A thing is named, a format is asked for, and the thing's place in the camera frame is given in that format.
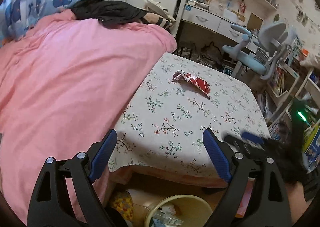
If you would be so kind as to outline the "right hand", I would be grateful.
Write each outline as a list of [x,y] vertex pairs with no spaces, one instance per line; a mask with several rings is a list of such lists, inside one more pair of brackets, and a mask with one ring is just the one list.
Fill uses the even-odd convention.
[[291,210],[291,219],[295,223],[308,208],[304,197],[303,185],[297,182],[295,185],[285,184],[285,187]]

